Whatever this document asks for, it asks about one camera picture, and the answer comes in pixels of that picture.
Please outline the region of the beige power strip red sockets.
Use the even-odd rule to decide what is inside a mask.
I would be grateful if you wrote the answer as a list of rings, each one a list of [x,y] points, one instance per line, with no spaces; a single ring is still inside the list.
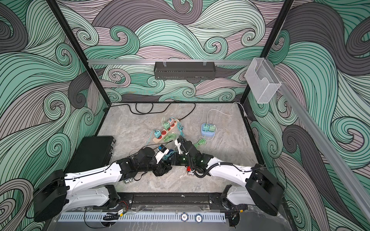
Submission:
[[[169,131],[167,131],[164,127],[163,127],[163,123],[165,122],[168,122],[170,118],[165,118],[163,117],[162,120],[161,120],[161,127],[159,129],[156,129],[156,130],[160,130],[161,133],[162,133],[162,136],[161,136],[161,139],[156,139],[155,136],[154,138],[152,139],[154,143],[159,143],[160,141],[163,140],[164,137],[166,137],[167,135],[169,134],[172,134],[172,133],[176,133],[178,132],[178,127],[177,125],[179,124],[179,120],[174,118],[176,120],[175,124],[174,124],[174,127],[171,127]]]

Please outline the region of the teal USB charger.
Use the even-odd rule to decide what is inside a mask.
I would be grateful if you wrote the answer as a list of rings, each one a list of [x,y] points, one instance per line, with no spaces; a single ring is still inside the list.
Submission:
[[[160,130],[155,130],[154,136],[156,139],[161,139],[162,133]]]

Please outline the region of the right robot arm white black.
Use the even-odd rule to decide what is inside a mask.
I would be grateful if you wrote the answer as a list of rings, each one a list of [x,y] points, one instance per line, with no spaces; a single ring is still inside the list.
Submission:
[[[246,192],[242,204],[255,205],[263,212],[276,216],[285,187],[268,169],[260,164],[243,167],[201,153],[191,141],[180,136],[174,141],[180,155],[176,163],[190,167],[197,178],[219,177],[231,181]]]

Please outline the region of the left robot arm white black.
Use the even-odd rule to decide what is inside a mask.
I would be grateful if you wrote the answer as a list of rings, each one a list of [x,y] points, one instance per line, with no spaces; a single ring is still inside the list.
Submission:
[[[108,166],[75,173],[56,170],[33,192],[33,219],[46,221],[63,211],[87,206],[113,208],[119,196],[112,184],[134,179],[140,172],[166,174],[172,169],[171,163],[164,159],[169,152],[164,145],[157,151],[145,147],[136,155]]]

